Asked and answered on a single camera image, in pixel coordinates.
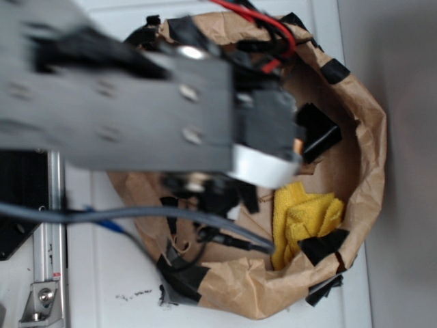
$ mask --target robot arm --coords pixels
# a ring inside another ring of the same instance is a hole
[[[278,79],[248,87],[245,68],[186,45],[140,53],[69,1],[0,1],[0,21],[0,148],[273,189],[300,167]]]

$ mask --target black wire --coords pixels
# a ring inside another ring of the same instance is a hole
[[[160,268],[160,270],[163,273],[168,273],[168,274],[174,275],[176,273],[181,273],[181,272],[184,272],[184,271],[192,268],[193,266],[195,266],[199,262],[201,257],[205,254],[206,245],[207,245],[206,243],[202,243],[201,249],[197,253],[196,257],[193,260],[191,260],[188,264],[184,265],[183,267],[174,269],[173,266],[168,266],[168,267],[165,267],[165,269]]]
[[[250,10],[254,10],[256,12],[260,12],[252,3],[250,3],[248,0],[236,0],[236,1],[229,1],[230,3],[237,3],[239,5],[242,5]],[[282,40],[287,40],[287,36],[277,27],[264,22],[262,20],[259,19],[255,19],[255,22],[257,24],[258,27],[263,27],[264,29],[266,29],[266,31],[268,32],[269,36],[270,36],[270,41],[273,43],[273,45],[275,46],[273,50],[268,51],[268,55],[273,56],[274,58],[279,59],[280,61],[284,62],[286,60],[286,58],[283,58],[281,56],[281,53],[283,53],[287,47],[286,44],[281,44],[280,42],[278,42],[276,35],[278,35],[279,37],[281,37]],[[290,29],[284,25],[282,22],[280,22],[285,28],[287,28],[289,31]],[[266,59],[268,59],[268,55],[261,58],[260,60],[258,60],[256,63],[254,63],[255,67],[259,67],[261,65],[264,64],[264,62],[266,61]]]

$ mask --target brown paper bag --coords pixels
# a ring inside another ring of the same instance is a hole
[[[233,13],[199,15],[194,21],[210,39],[223,46],[242,39],[269,39],[263,29]],[[300,252],[281,271],[272,270],[269,256],[209,244],[200,261],[207,269],[187,271],[188,276],[166,277],[173,280],[170,288],[185,292],[200,306],[253,319],[289,307],[307,297],[312,287],[349,269],[380,212],[384,189],[386,116],[383,110],[354,75],[317,46],[308,31],[294,25],[290,29],[296,36],[298,60],[292,69],[283,70],[283,86],[294,95],[298,107],[315,104],[340,126],[343,135],[342,142],[322,155],[313,175],[296,179],[303,181],[307,192],[334,192],[347,204],[339,227],[349,232],[347,238],[338,251],[320,259],[316,265]],[[172,41],[168,22],[160,26],[159,32]],[[157,206],[161,197],[169,195],[159,183],[159,174],[109,175],[126,205]],[[260,189],[260,212],[250,215],[242,208],[238,224],[271,239],[272,200],[272,191]],[[191,204],[180,202],[180,206]],[[199,249],[189,222],[178,220],[177,240],[170,234],[164,218],[140,218],[136,219],[136,225],[158,266],[168,240],[173,240],[176,249],[185,249],[183,255],[187,258],[193,258]]]

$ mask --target red wire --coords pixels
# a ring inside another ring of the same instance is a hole
[[[210,0],[210,1],[219,4],[224,8],[232,10],[233,12],[239,14],[241,17],[243,17],[249,22],[254,23],[256,18],[275,26],[277,29],[280,29],[288,37],[287,41],[289,47],[288,50],[282,54],[282,56],[291,57],[296,52],[296,40],[294,39],[293,34],[289,31],[287,27],[283,26],[276,19],[266,16],[260,12],[256,12],[255,10],[248,9],[241,5],[236,5],[235,3],[227,2],[226,0]],[[268,64],[266,64],[265,66],[263,66],[262,70],[265,73],[270,73],[280,64],[281,62],[279,60],[274,59]]]

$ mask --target black connector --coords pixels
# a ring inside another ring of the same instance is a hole
[[[342,139],[340,127],[314,104],[306,104],[298,112],[297,123],[307,130],[302,154],[306,163],[312,163]]]

